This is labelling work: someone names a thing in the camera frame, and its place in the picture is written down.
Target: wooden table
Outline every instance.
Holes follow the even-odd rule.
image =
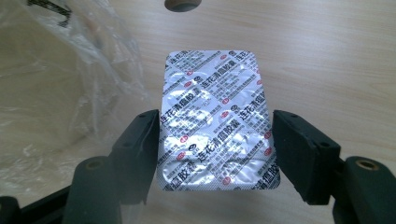
[[[396,172],[394,1],[203,0],[176,13],[163,1],[119,0],[140,47],[148,91],[161,108],[171,51],[256,54],[270,112],[296,113],[342,146]],[[332,202],[309,206],[282,175],[278,189],[164,192],[154,181],[141,223],[333,223]]]

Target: plastic bag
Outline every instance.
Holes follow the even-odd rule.
[[[150,108],[135,41],[107,0],[0,3],[0,194],[70,184]]]

